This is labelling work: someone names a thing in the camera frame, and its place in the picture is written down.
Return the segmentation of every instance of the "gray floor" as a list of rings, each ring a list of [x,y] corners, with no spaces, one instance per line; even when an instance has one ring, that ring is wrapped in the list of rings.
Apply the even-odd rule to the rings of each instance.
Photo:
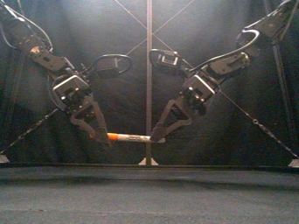
[[[0,169],[0,223],[299,223],[299,175],[273,171]]]

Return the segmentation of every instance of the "black fabric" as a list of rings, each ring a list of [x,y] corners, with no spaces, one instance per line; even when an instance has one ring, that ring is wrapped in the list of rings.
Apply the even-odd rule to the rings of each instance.
[[[17,7],[15,1],[7,2]],[[146,1],[119,2],[146,26]],[[201,0],[194,1],[170,20],[190,2],[154,1],[154,34],[197,66],[236,49],[236,38],[244,27],[258,21],[266,13],[264,1]],[[23,1],[27,15],[34,3]],[[51,36],[55,55],[66,56],[79,70],[81,63],[89,65],[103,54],[127,54],[146,40],[146,28],[113,0],[41,1],[34,21]],[[290,34],[294,37],[298,34],[296,26]],[[167,49],[157,37],[154,48]],[[49,96],[45,69],[29,59],[21,65],[19,53],[13,52],[3,41],[0,44],[5,148],[54,110],[55,105]],[[298,80],[294,53],[289,56],[285,51],[285,58],[292,58],[292,64],[285,60],[292,83]],[[129,73],[114,80],[95,80],[93,89],[107,119],[109,132],[145,135],[146,42],[129,56],[134,61]],[[182,78],[154,71],[154,126],[166,103],[178,97],[182,84]],[[293,100],[297,101],[297,85],[292,86]],[[272,48],[261,53],[252,68],[221,88],[280,139],[288,145],[294,145]],[[166,143],[155,144],[153,148],[154,159],[162,165],[288,165],[292,161],[290,154],[222,94],[210,100],[208,115],[197,117],[192,126],[176,131]],[[114,143],[111,150],[103,150],[102,145],[71,125],[69,117],[61,112],[7,152],[7,156],[13,161],[23,162],[138,164],[146,157],[146,145]]]

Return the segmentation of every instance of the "metal pole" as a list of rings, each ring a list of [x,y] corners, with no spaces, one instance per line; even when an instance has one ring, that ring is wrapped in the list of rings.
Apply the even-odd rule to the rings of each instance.
[[[266,14],[272,12],[272,6],[269,0],[265,0],[265,7],[266,7]],[[285,115],[286,115],[286,122],[288,122],[288,128],[290,131],[290,137],[292,137],[292,144],[294,148],[297,148],[298,145],[298,137],[296,133],[296,117],[294,117],[294,111],[292,107],[292,100],[290,100],[290,94],[288,91],[288,84],[286,84],[286,72],[285,72],[285,66],[284,66],[284,59],[282,54],[280,50],[280,45],[273,46],[274,49],[274,55],[276,55],[276,67],[277,67],[277,73],[278,73],[278,79],[281,84],[281,90],[282,90],[282,96],[285,101]]]
[[[154,36],[154,5],[153,0],[147,0],[147,82],[146,82],[146,134],[151,136],[153,132],[153,65],[150,62],[150,51],[153,49]],[[153,146],[146,144],[146,165],[153,164]]]

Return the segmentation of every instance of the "orange marker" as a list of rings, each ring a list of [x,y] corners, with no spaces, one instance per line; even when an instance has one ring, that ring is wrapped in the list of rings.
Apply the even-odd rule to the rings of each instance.
[[[138,142],[138,143],[153,143],[150,136],[138,136],[138,135],[125,135],[117,133],[107,133],[109,139],[111,141],[121,142]],[[159,144],[165,143],[165,138],[158,141]]]

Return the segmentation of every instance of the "black curtain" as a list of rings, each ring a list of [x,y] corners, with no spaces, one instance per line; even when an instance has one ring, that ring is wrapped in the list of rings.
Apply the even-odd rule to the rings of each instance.
[[[7,3],[18,9],[15,1]],[[122,53],[134,68],[114,80],[91,86],[107,119],[109,132],[146,134],[146,1],[30,1],[26,16],[47,31],[54,54],[82,70],[103,54]],[[280,1],[273,2],[273,9]],[[154,48],[170,46],[197,66],[236,49],[245,26],[266,15],[264,1],[154,1]],[[294,120],[298,127],[298,16],[281,46]],[[2,41],[2,149],[55,109],[47,89],[47,71]],[[154,71],[154,126],[169,100],[178,97],[184,79]],[[273,48],[253,66],[221,86],[224,93],[264,123],[280,139],[296,146]],[[161,165],[288,165],[290,153],[261,131],[224,94],[208,103],[208,114],[177,130],[166,143],[153,145]],[[90,139],[61,111],[6,153],[14,162],[135,165],[146,157],[143,143],[114,143],[110,150]]]

